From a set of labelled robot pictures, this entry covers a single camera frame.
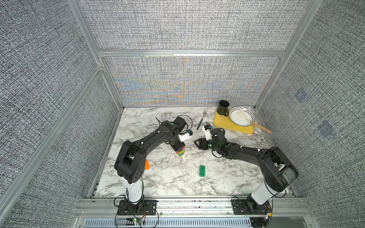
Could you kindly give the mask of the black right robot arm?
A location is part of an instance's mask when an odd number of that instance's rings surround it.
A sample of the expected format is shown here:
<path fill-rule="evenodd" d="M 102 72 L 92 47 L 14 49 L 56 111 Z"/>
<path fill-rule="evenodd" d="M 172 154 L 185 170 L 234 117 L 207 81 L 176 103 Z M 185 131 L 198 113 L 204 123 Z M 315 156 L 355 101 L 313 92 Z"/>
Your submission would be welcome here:
<path fill-rule="evenodd" d="M 207 130 L 206 137 L 196 140 L 194 144 L 200 150 L 211 150 L 222 158 L 252 163 L 260 168 L 263 183 L 247 197 L 252 211 L 284 191 L 299 176 L 297 168 L 280 148 L 251 148 L 229 142 L 224 130 L 219 128 Z"/>

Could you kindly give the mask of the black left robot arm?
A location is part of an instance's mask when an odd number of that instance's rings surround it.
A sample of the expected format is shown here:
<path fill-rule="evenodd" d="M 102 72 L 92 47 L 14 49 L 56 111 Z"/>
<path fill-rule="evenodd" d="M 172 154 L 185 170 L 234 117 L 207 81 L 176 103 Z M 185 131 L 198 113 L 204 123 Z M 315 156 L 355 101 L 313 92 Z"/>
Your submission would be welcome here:
<path fill-rule="evenodd" d="M 146 137 L 134 142 L 127 140 L 122 144 L 114 168 L 122 178 L 126 190 L 125 197 L 130 203 L 137 205 L 144 198 L 142 175 L 147 156 L 155 148 L 168 143 L 177 154 L 183 154 L 184 141 L 192 135 L 192 131 L 186 129 L 187 136 L 183 136 L 186 126 L 186 121 L 178 116 L 172 122 L 161 122 L 158 128 Z"/>

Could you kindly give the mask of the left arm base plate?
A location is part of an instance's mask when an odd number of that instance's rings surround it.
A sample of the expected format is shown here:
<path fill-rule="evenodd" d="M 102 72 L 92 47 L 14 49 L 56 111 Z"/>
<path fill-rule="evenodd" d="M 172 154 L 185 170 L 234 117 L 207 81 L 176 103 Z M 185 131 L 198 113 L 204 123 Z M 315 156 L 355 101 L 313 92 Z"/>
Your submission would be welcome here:
<path fill-rule="evenodd" d="M 117 209 L 117 215 L 155 215 L 157 200 L 143 199 L 137 204 L 133 204 L 127 199 L 121 200 Z"/>

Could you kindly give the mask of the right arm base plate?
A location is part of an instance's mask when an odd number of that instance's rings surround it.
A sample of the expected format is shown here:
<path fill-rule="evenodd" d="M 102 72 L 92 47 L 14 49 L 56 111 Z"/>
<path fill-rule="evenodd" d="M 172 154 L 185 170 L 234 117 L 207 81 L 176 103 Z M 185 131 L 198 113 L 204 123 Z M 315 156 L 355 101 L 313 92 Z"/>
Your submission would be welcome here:
<path fill-rule="evenodd" d="M 256 205 L 255 201 L 239 199 L 233 197 L 231 199 L 232 209 L 235 215 L 266 215 L 271 212 L 271 206 L 265 202 L 263 205 Z"/>

